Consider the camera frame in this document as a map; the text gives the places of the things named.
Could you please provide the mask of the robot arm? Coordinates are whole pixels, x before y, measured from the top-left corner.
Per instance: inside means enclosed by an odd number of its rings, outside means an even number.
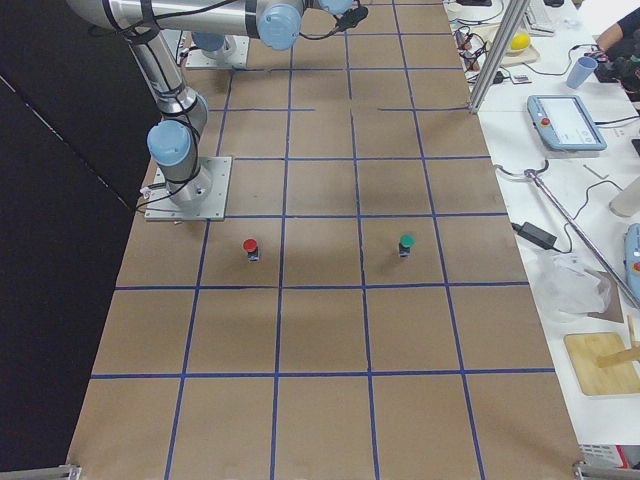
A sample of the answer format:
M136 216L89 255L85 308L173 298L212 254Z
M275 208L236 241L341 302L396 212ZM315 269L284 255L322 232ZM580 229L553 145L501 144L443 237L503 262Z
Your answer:
M356 27L368 15L358 1L72 1L69 6L92 26L120 35L134 55L162 115L147 135L148 149L164 175L167 199L177 205L198 202L210 191L212 181L198 157L208 113L203 97L186 85L162 31L189 31L196 40L211 41L213 50L239 35L283 51L302 37L308 9L334 17L331 35Z

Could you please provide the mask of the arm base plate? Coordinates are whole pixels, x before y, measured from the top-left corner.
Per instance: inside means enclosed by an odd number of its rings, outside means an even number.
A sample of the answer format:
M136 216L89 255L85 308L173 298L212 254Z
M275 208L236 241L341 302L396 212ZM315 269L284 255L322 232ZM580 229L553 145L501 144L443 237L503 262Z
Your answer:
M249 38L193 32L185 66L194 70L244 70Z
M155 170L148 197L143 200L144 219L149 222L223 221L225 219L228 188L231 177L231 157L199 157L200 171L183 188L173 185L177 193L166 188L164 175Z

